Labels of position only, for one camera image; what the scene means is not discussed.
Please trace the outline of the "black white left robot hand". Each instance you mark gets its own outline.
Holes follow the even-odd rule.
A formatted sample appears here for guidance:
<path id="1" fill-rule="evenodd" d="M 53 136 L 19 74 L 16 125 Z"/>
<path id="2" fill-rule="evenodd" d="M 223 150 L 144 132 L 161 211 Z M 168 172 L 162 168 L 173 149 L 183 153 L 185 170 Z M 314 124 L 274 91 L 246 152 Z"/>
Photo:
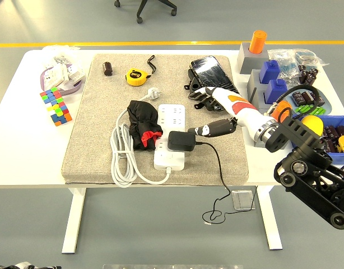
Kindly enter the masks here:
<path id="1" fill-rule="evenodd" d="M 61 266 L 44 266 L 37 267 L 29 262 L 21 262 L 16 265 L 3 266 L 0 265 L 0 269 L 62 269 Z"/>

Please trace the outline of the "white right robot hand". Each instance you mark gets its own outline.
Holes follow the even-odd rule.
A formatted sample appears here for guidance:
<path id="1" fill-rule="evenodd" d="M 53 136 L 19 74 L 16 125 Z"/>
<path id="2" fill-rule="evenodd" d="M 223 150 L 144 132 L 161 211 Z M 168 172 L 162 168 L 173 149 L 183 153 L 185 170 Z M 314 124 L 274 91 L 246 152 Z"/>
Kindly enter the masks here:
<path id="1" fill-rule="evenodd" d="M 198 93 L 214 98 L 231 115 L 230 119 L 218 120 L 197 128 L 190 128 L 189 133 L 203 137 L 217 137 L 233 133 L 235 126 L 246 127 L 255 142 L 264 143 L 271 137 L 276 120 L 261 114 L 240 94 L 220 88 L 203 87 Z"/>

